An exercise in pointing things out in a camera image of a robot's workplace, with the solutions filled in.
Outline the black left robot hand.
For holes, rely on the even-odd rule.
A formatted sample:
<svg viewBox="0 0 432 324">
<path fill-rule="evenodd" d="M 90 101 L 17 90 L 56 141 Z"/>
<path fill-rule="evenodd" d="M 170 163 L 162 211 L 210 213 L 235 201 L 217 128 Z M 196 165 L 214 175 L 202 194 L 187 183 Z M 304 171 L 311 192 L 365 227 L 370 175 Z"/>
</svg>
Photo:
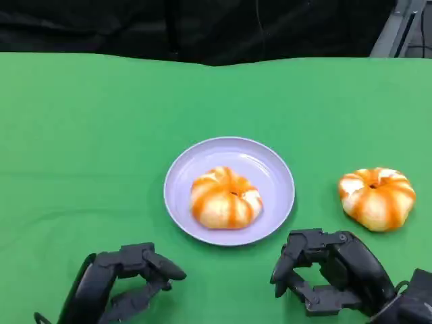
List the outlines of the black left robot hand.
<svg viewBox="0 0 432 324">
<path fill-rule="evenodd" d="M 141 276 L 146 284 L 110 297 L 118 279 Z M 115 252 L 88 255 L 73 284 L 59 323 L 121 323 L 149 307 L 161 290 L 171 289 L 171 280 L 186 273 L 173 261 L 155 252 L 151 242 L 122 246 Z"/>
</svg>

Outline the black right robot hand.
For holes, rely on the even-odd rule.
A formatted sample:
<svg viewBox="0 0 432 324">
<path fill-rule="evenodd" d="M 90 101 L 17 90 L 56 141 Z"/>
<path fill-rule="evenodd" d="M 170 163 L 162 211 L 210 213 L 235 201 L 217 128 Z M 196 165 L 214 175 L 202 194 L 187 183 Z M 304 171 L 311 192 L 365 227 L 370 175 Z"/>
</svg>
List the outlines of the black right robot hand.
<svg viewBox="0 0 432 324">
<path fill-rule="evenodd" d="M 295 271 L 320 266 L 327 280 L 312 287 Z M 291 290 L 309 316 L 337 315 L 349 308 L 372 317 L 396 297 L 383 265 L 352 232 L 324 232 L 320 228 L 291 231 L 272 272 L 275 296 Z"/>
</svg>

